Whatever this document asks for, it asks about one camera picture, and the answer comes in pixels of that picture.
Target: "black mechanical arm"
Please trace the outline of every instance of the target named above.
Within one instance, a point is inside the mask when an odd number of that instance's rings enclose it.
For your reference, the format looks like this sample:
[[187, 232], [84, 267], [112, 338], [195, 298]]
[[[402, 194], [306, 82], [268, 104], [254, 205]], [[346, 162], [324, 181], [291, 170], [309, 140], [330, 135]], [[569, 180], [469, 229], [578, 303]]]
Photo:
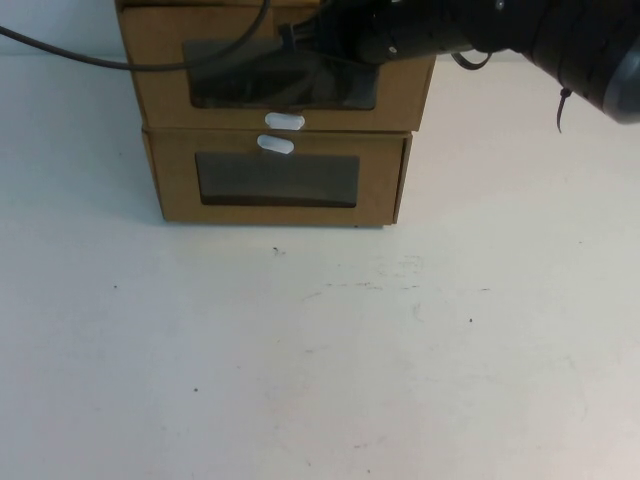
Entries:
[[640, 122], [640, 0], [328, 0], [288, 50], [364, 64], [513, 50], [619, 123]]

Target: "black wire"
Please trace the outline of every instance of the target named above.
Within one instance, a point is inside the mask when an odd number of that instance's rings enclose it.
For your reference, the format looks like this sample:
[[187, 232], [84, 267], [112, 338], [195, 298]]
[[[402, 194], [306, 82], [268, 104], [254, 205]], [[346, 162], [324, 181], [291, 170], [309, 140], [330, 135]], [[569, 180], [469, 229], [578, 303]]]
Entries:
[[564, 104], [567, 102], [567, 98], [569, 98], [573, 92], [568, 88], [563, 88], [560, 92], [560, 106], [558, 107], [558, 114], [556, 116], [556, 120], [558, 122], [558, 131], [562, 133], [562, 113], [564, 112]]
[[491, 60], [491, 57], [493, 56], [493, 54], [488, 53], [487, 58], [485, 58], [480, 63], [471, 62], [461, 53], [452, 53], [451, 56], [456, 61], [456, 63], [460, 65], [462, 68], [464, 68], [465, 70], [480, 70], [481, 68], [485, 67], [487, 63], [489, 63], [489, 60]]
[[211, 55], [206, 55], [202, 58], [196, 58], [194, 60], [190, 60], [188, 62], [182, 63], [170, 63], [164, 65], [135, 65], [129, 63], [122, 62], [112, 62], [109, 60], [102, 60], [100, 58], [89, 57], [86, 55], [82, 55], [75, 52], [70, 52], [69, 50], [64, 50], [59, 47], [55, 47], [53, 45], [49, 45], [48, 43], [40, 42], [31, 37], [27, 37], [25, 35], [21, 35], [20, 33], [14, 32], [13, 30], [9, 30], [8, 28], [0, 26], [0, 35], [8, 37], [16, 42], [23, 43], [33, 48], [37, 48], [38, 50], [42, 50], [43, 52], [51, 53], [53, 55], [57, 55], [58, 57], [68, 58], [69, 60], [74, 60], [80, 63], [86, 63], [88, 65], [94, 65], [96, 67], [102, 68], [110, 68], [112, 70], [125, 70], [129, 72], [175, 72], [179, 70], [188, 70], [190, 68], [199, 67], [201, 65], [207, 64], [214, 60], [219, 60], [220, 58], [229, 55], [230, 53], [235, 52], [236, 50], [243, 47], [250, 39], [255, 35], [258, 31], [262, 23], [264, 22], [269, 8], [271, 7], [271, 0], [262, 0], [262, 6], [260, 7], [260, 11], [258, 12], [258, 16], [253, 21], [253, 23], [249, 26], [246, 32], [244, 32], [240, 38], [235, 40], [230, 45], [226, 46], [222, 50], [219, 50]]

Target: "drawer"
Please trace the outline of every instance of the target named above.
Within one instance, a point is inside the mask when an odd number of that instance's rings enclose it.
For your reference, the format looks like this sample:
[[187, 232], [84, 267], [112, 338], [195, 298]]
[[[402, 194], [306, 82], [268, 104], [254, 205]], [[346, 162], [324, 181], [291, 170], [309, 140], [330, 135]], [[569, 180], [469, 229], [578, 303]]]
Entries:
[[169, 221], [210, 224], [395, 223], [411, 137], [287, 133], [289, 154], [265, 134], [145, 130], [158, 197]]
[[[189, 72], [134, 74], [145, 125], [263, 130], [269, 113], [290, 113], [302, 116], [309, 131], [418, 130], [433, 59], [365, 67], [300, 53], [261, 57], [278, 45], [278, 25], [314, 11], [272, 8], [251, 43], [223, 60]], [[130, 61], [174, 63], [228, 45], [257, 12], [252, 6], [131, 7], [121, 12], [121, 27]]]

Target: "white floor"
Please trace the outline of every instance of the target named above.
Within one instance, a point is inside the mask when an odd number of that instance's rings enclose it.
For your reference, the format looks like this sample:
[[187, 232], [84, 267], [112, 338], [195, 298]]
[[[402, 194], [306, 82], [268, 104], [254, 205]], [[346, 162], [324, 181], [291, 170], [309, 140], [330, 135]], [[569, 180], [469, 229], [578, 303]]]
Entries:
[[127, 75], [0, 60], [0, 478], [637, 479], [640, 130], [439, 67], [400, 225], [203, 228]]

